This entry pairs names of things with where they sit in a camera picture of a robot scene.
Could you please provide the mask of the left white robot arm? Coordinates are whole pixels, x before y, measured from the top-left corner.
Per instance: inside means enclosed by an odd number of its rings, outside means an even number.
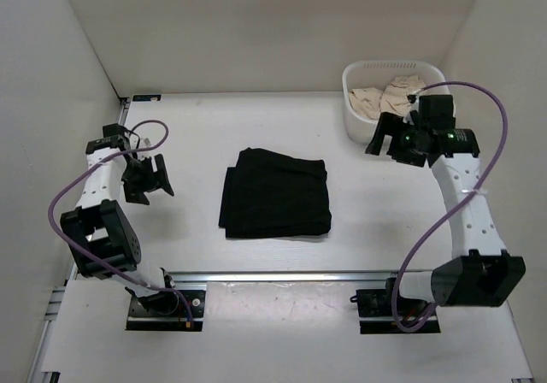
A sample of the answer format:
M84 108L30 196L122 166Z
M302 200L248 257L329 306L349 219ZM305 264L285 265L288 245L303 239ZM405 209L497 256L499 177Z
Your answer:
M79 201L60 218L79 272L86 278L121 283L147 311L169 315L182 300L172 276L160 267L141 267L138 236L120 205L147 205L148 194L174 194L161 154L147 155L147 144L132 141L135 129L118 123L103 127L101 138L85 149L87 175Z

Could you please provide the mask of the black trousers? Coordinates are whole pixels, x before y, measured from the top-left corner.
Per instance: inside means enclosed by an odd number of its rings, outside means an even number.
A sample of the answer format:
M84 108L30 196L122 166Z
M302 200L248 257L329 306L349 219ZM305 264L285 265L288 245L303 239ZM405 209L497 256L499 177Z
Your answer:
M226 170L219 227L228 239L326 235L332 227L326 181L322 160L242 150Z

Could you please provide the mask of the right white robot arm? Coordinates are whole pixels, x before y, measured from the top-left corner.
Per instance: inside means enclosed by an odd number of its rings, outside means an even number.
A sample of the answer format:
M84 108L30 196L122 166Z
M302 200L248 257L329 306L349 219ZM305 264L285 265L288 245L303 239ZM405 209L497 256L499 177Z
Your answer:
M449 215L451 259L432 271L406 273L384 293L385 307L401 315L416 299L441 307L499 307L526 272L520 256L511 256L491 217L474 132L456 127L451 95L415 98L405 116L380 115L369 155L380 153L384 139L396 162L428 166L438 182Z

